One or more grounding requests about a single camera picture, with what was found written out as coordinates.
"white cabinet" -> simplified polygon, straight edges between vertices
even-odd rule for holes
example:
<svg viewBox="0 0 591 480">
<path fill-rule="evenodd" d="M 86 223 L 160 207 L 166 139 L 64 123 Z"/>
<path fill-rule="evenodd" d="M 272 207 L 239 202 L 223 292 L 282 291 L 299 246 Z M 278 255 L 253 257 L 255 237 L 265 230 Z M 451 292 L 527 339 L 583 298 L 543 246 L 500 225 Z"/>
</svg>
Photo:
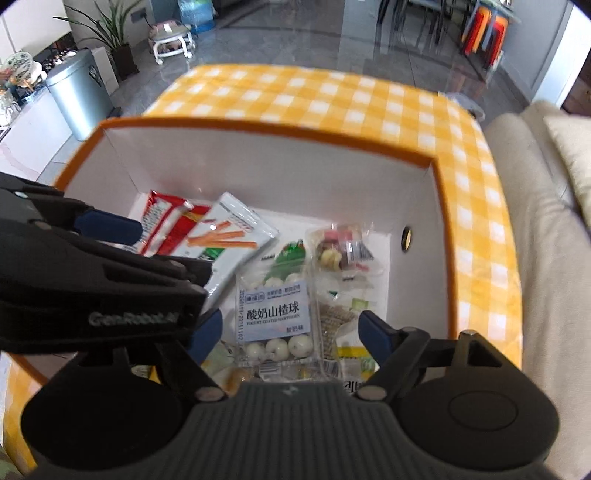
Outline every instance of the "white cabinet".
<svg viewBox="0 0 591 480">
<path fill-rule="evenodd" d="M 0 58 L 19 50 L 37 55 L 71 30 L 68 22 L 53 17 L 66 17 L 61 0 L 15 1 L 2 14 Z"/>
<path fill-rule="evenodd" d="M 25 105 L 0 142 L 0 171 L 37 180 L 72 131 L 49 91 Z"/>
</svg>

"screw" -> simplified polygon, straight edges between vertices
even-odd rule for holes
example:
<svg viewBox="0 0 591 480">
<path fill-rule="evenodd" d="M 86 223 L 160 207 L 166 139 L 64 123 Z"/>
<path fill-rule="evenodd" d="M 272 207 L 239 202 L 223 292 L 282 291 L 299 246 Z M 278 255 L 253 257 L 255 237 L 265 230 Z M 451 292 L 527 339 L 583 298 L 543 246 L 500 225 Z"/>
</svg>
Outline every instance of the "screw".
<svg viewBox="0 0 591 480">
<path fill-rule="evenodd" d="M 195 397 L 202 402 L 220 401 L 225 393 L 218 387 L 201 387 L 195 392 Z"/>
<path fill-rule="evenodd" d="M 382 401 L 388 396 L 388 393 L 382 387 L 377 385 L 366 385 L 357 390 L 357 396 L 361 400 Z"/>
<path fill-rule="evenodd" d="M 51 230 L 51 225 L 43 220 L 35 220 L 33 225 L 39 227 L 41 230 Z"/>
</svg>

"green snack package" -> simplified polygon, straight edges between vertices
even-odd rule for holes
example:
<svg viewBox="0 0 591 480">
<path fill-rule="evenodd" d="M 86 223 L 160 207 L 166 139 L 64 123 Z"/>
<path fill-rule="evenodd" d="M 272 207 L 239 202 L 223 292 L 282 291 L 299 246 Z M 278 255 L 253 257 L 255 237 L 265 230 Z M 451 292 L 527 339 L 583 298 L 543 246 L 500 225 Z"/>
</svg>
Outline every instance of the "green snack package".
<svg viewBox="0 0 591 480">
<path fill-rule="evenodd" d="M 275 257 L 274 265 L 265 277 L 265 282 L 272 277 L 285 281 L 292 273 L 300 273 L 304 261 L 306 261 L 304 241 L 300 239 L 297 242 L 288 243 Z"/>
</svg>

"red snack bag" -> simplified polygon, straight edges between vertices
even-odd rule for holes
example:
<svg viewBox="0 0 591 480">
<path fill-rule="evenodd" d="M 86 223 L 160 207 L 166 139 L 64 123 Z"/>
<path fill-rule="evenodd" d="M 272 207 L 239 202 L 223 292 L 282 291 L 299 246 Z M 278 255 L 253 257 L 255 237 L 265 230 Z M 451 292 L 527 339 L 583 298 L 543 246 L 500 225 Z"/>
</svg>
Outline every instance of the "red snack bag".
<svg viewBox="0 0 591 480">
<path fill-rule="evenodd" d="M 168 236 L 158 249 L 159 255 L 171 255 L 180 242 L 189 234 L 201 218 L 209 211 L 209 205 L 194 205 L 190 212 L 185 213 L 174 224 Z"/>
<path fill-rule="evenodd" d="M 188 200 L 152 190 L 141 223 L 144 229 L 135 245 L 124 247 L 146 257 L 154 255 L 178 220 L 193 208 Z"/>
</svg>

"white candy ball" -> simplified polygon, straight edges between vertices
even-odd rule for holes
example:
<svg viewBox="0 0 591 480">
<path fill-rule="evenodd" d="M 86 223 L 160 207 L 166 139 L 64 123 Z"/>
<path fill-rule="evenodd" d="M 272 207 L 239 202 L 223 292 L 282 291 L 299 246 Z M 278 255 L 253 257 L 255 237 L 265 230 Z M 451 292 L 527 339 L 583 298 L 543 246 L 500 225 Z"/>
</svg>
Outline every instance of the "white candy ball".
<svg viewBox="0 0 591 480">
<path fill-rule="evenodd" d="M 285 283 L 295 283 L 301 280 L 301 274 L 299 273 L 291 273 L 285 279 Z"/>
<path fill-rule="evenodd" d="M 290 349 L 283 338 L 274 338 L 265 346 L 267 356 L 274 362 L 283 362 L 290 356 Z"/>
<path fill-rule="evenodd" d="M 265 347 L 262 343 L 252 342 L 246 345 L 244 351 L 251 362 L 262 362 L 265 360 Z"/>
<path fill-rule="evenodd" d="M 277 277 L 271 277 L 269 280 L 265 282 L 266 287 L 281 287 L 283 285 L 283 280 Z"/>
<path fill-rule="evenodd" d="M 308 335 L 295 335 L 290 338 L 290 353 L 296 358 L 305 358 L 314 350 L 314 343 Z"/>
</svg>

